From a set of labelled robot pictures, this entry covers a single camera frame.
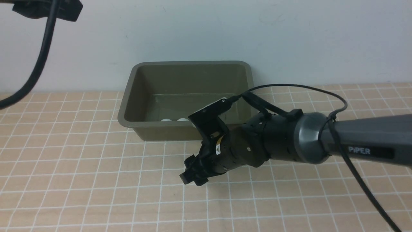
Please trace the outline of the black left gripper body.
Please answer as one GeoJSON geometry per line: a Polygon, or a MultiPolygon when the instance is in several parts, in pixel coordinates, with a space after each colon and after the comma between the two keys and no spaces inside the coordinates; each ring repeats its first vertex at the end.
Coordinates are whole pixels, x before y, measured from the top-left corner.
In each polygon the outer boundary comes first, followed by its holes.
{"type": "MultiPolygon", "coordinates": [[[[53,0],[13,0],[12,10],[26,18],[40,19],[50,15],[53,0]]],[[[83,9],[79,0],[61,0],[56,17],[68,22],[76,22],[83,9]]]]}

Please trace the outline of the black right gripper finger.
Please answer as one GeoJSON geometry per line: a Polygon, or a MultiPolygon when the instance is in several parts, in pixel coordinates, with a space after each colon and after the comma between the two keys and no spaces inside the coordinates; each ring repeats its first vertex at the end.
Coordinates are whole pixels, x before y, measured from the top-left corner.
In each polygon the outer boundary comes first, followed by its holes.
{"type": "Polygon", "coordinates": [[[203,186],[209,181],[208,178],[199,178],[196,175],[190,175],[188,173],[181,173],[179,177],[184,185],[194,183],[196,186],[203,186]]]}
{"type": "Polygon", "coordinates": [[[205,176],[206,169],[202,164],[202,159],[200,155],[192,155],[188,157],[184,164],[186,169],[184,171],[184,176],[205,176]]]}

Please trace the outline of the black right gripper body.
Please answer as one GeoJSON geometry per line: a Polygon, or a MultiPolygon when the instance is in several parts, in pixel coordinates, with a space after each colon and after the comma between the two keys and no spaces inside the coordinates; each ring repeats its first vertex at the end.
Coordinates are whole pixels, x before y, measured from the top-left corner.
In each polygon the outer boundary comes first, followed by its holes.
{"type": "Polygon", "coordinates": [[[198,178],[210,178],[244,165],[260,167],[270,157],[261,132],[260,125],[242,124],[219,138],[202,141],[193,172],[198,178]]]}

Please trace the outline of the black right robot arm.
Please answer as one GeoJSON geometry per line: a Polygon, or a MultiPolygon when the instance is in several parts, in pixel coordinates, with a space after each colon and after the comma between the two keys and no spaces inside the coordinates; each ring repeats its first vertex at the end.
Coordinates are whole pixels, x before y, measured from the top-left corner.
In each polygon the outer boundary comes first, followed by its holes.
{"type": "Polygon", "coordinates": [[[264,116],[228,129],[218,121],[201,124],[197,156],[184,161],[184,184],[202,186],[208,179],[268,160],[321,164],[344,151],[350,158],[411,167],[411,115],[331,121],[322,113],[291,111],[264,116]]]}

